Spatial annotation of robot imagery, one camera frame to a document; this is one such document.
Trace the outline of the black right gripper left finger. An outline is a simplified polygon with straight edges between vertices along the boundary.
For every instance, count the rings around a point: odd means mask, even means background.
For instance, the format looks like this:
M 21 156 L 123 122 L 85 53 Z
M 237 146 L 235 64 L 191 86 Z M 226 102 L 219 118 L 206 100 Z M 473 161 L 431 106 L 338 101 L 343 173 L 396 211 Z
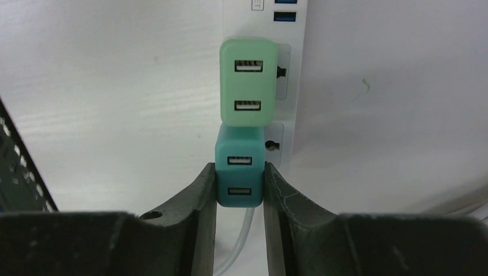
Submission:
M 2 275 L 212 275 L 216 172 L 160 206 L 127 212 L 14 212 L 1 216 Z

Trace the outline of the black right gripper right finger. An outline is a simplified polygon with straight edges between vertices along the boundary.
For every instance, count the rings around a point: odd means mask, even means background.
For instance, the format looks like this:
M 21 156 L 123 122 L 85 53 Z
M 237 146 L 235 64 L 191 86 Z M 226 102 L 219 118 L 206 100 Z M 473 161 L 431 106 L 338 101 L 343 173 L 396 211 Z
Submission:
M 486 275 L 487 226 L 469 217 L 334 214 L 264 171 L 270 275 Z

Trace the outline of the teal USB adapter plug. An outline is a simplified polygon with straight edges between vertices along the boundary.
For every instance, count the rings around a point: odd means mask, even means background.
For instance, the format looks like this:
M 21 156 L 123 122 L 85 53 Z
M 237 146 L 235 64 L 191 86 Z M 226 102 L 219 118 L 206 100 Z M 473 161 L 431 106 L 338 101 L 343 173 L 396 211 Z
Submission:
M 217 201 L 228 208 L 256 208 L 263 201 L 263 127 L 222 123 L 215 144 Z

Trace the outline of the white USB power strip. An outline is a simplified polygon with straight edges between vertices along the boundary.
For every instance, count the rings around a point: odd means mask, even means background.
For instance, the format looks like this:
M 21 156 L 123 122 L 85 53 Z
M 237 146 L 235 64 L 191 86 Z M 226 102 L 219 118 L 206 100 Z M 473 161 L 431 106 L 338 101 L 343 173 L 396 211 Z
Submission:
M 223 1 L 223 36 L 263 37 L 279 48 L 276 109 L 265 129 L 266 160 L 281 173 L 291 164 L 307 18 L 307 0 Z

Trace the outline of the green USB adapter plug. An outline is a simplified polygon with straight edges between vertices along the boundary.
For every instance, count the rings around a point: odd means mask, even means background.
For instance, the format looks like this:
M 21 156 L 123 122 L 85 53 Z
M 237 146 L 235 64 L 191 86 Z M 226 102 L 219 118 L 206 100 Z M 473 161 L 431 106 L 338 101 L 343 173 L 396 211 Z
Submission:
M 265 127 L 275 116 L 279 48 L 262 38 L 232 38 L 220 47 L 220 116 L 231 127 Z

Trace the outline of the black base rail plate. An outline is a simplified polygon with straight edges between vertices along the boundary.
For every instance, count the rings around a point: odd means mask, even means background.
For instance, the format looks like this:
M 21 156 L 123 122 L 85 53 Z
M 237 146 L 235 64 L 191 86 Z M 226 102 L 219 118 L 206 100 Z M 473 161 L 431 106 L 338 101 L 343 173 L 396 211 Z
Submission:
M 1 212 L 37 211 L 58 207 L 1 102 Z

